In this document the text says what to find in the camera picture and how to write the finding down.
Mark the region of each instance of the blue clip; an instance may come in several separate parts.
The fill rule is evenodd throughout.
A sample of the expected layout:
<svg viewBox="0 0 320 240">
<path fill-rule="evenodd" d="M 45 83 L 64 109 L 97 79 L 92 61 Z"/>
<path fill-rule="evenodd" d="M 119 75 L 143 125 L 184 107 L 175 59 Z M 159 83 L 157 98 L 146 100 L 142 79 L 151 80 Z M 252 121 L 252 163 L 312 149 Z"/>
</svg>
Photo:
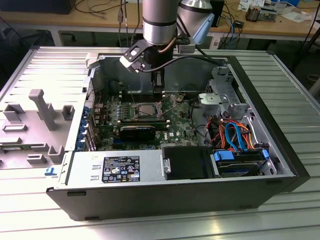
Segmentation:
<svg viewBox="0 0 320 240">
<path fill-rule="evenodd" d="M 234 148 L 235 151 L 238 151 L 238 148 L 236 147 L 236 145 L 234 145 L 230 138 L 229 138 L 229 131 L 228 131 L 228 128 L 229 126 L 233 125 L 234 126 L 234 129 L 235 129 L 235 132 L 236 132 L 236 135 L 238 137 L 238 142 L 239 142 L 239 146 L 240 148 L 243 150 L 243 151 L 248 151 L 248 149 L 246 148 L 244 142 L 242 141 L 242 134 L 240 132 L 240 129 L 238 128 L 237 124 L 235 124 L 234 122 L 229 122 L 227 125 L 225 125 L 225 139 L 226 141 L 230 144 L 230 146 L 232 146 Z"/>
<path fill-rule="evenodd" d="M 45 175 L 45 176 L 56 176 L 57 173 L 56 173 L 54 167 L 48 167 L 48 168 L 45 170 L 44 175 Z"/>
<path fill-rule="evenodd" d="M 216 151 L 213 157 L 216 162 L 220 160 L 235 160 L 232 151 Z"/>
<path fill-rule="evenodd" d="M 87 125 L 87 121 L 84 120 L 84 119 L 81 119 L 80 125 L 81 126 L 86 126 Z"/>
<path fill-rule="evenodd" d="M 85 130 L 86 130 L 86 129 L 85 129 L 83 126 L 80 126 L 78 133 L 82 134 L 82 133 L 85 132 Z"/>
<path fill-rule="evenodd" d="M 262 154 L 263 154 L 265 160 L 268 160 L 268 159 L 269 159 L 269 153 L 268 153 L 267 150 L 263 149 L 263 150 L 262 150 Z"/>
<path fill-rule="evenodd" d="M 83 113 L 86 115 L 88 113 L 90 113 L 90 108 L 88 108 L 87 106 L 83 107 Z"/>
<path fill-rule="evenodd" d="M 85 144 L 84 144 L 83 142 L 77 141 L 77 142 L 75 143 L 75 146 L 78 147 L 78 148 L 80 148 L 80 149 L 83 149 L 84 146 L 85 146 Z"/>
</svg>

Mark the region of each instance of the wooden workbench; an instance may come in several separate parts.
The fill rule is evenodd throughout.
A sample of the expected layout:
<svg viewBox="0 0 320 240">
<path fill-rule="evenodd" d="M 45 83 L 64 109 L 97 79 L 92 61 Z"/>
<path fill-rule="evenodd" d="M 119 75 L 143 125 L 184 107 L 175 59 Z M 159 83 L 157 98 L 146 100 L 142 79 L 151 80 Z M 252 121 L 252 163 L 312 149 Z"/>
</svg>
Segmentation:
<svg viewBox="0 0 320 240">
<path fill-rule="evenodd" d="M 106 0 L 90 0 L 90 5 L 105 3 Z M 303 40 L 310 29 L 310 21 L 303 21 L 296 23 L 284 17 L 278 16 L 275 22 L 258 21 L 249 22 L 245 19 L 245 12 L 238 10 L 239 0 L 227 0 L 226 4 L 229 7 L 231 14 L 236 20 L 244 22 L 244 28 L 241 34 L 242 38 L 262 38 L 262 39 L 277 39 L 277 40 Z M 110 8 L 119 4 L 118 0 L 112 0 L 105 6 L 97 6 L 96 11 Z M 299 7 L 312 8 L 317 7 L 318 1 L 312 3 L 301 2 Z M 88 4 L 86 1 L 80 3 L 78 8 L 83 11 L 88 11 Z M 0 15 L 12 25 L 14 28 L 25 29 L 44 29 L 52 33 L 52 37 L 57 46 L 61 46 L 61 39 L 59 31 L 83 31 L 83 32 L 117 32 L 118 23 L 118 10 L 113 8 L 105 12 L 105 19 L 101 17 L 79 12 L 73 9 L 69 15 L 59 15 L 51 13 L 28 13 L 28 12 L 0 12 Z M 137 4 L 127 4 L 127 16 L 129 32 L 132 32 L 138 22 Z M 142 19 L 142 5 L 140 6 L 140 18 Z M 212 27 L 210 29 L 210 36 L 220 40 L 230 28 L 225 20 L 221 20 L 219 27 Z"/>
</svg>

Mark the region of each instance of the silver cylinder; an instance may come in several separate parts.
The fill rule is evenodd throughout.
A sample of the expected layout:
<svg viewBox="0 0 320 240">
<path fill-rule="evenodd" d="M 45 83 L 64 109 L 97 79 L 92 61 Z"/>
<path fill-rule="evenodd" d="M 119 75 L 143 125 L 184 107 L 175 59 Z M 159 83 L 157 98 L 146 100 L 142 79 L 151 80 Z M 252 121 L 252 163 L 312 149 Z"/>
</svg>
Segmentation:
<svg viewBox="0 0 320 240">
<path fill-rule="evenodd" d="M 190 36 L 193 37 L 212 13 L 212 6 L 209 0 L 183 0 L 178 13 Z"/>
<path fill-rule="evenodd" d="M 179 0 L 143 0 L 143 38 L 166 45 L 175 35 Z"/>
</svg>

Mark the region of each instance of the black computer case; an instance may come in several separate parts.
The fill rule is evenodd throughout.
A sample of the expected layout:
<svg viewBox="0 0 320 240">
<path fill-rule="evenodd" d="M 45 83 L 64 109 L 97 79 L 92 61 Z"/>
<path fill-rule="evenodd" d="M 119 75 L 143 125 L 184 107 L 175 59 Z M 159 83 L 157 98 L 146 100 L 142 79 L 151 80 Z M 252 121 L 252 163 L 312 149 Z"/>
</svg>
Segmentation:
<svg viewBox="0 0 320 240">
<path fill-rule="evenodd" d="M 0 0 L 0 11 L 69 14 L 76 0 Z"/>
</svg>

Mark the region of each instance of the power connector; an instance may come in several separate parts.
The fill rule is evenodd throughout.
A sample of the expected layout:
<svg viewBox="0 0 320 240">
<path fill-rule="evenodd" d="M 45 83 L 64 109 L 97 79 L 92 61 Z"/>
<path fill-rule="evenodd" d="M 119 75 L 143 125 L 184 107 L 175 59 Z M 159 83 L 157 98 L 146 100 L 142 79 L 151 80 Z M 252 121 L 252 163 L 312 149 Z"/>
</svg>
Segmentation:
<svg viewBox="0 0 320 240">
<path fill-rule="evenodd" d="M 235 28 L 242 29 L 245 23 L 243 21 L 235 20 L 233 25 Z"/>
</svg>

